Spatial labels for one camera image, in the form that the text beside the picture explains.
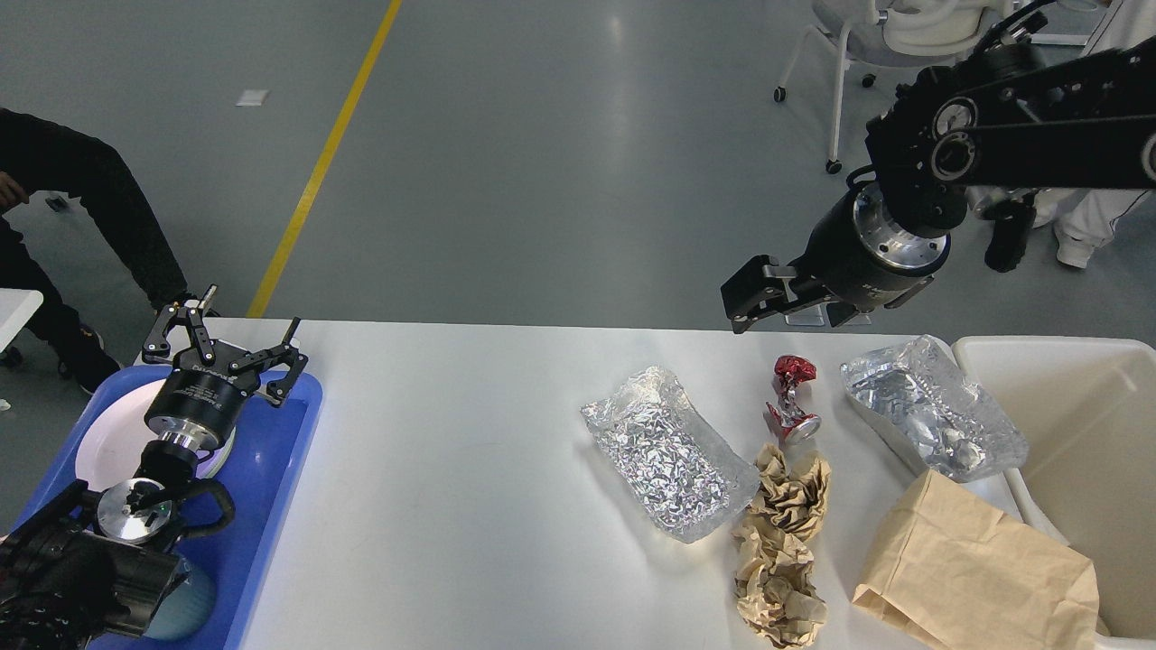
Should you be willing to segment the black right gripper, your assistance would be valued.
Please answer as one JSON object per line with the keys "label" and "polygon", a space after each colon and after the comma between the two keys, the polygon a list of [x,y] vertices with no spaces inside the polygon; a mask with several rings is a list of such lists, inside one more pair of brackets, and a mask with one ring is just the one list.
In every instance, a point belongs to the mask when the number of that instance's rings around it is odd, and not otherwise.
{"label": "black right gripper", "polygon": [[[879,182],[858,180],[814,227],[794,266],[755,254],[720,285],[733,334],[775,313],[827,301],[830,328],[868,326],[870,311],[899,308],[932,283],[951,248],[949,235],[922,237],[891,216]],[[793,300],[791,281],[794,280]]]}

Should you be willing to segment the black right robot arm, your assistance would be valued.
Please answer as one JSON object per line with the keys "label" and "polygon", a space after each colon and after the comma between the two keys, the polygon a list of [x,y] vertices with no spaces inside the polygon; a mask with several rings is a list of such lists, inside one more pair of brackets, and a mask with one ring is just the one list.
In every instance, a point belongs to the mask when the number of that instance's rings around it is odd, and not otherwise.
{"label": "black right robot arm", "polygon": [[1045,20],[1027,3],[954,66],[922,69],[866,126],[870,163],[793,263],[756,254],[720,288],[733,332],[776,313],[825,309],[835,328],[899,308],[933,283],[969,213],[991,190],[987,266],[1024,254],[1045,189],[1153,189],[1153,36],[1044,66],[1028,44]]}

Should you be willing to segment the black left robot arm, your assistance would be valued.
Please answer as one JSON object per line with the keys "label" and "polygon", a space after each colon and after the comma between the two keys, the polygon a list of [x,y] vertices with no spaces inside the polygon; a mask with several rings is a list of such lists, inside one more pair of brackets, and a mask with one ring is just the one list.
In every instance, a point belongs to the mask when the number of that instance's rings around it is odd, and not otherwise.
{"label": "black left robot arm", "polygon": [[197,470],[227,448],[249,399],[280,407],[307,365],[294,345],[301,318],[260,350],[213,338],[203,318],[216,291],[165,308],[144,339],[144,362],[171,371],[144,409],[153,440],[133,477],[101,490],[75,478],[5,537],[5,649],[181,637],[208,616],[178,546],[227,530],[236,505],[218,478]]}

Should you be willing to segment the person hand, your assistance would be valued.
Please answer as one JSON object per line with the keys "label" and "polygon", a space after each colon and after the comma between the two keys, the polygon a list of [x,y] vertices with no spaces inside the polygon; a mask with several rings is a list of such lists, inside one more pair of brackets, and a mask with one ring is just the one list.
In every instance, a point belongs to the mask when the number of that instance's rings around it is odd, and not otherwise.
{"label": "person hand", "polygon": [[0,172],[0,213],[15,209],[20,205],[29,204],[29,194],[25,189],[12,177],[12,173]]}

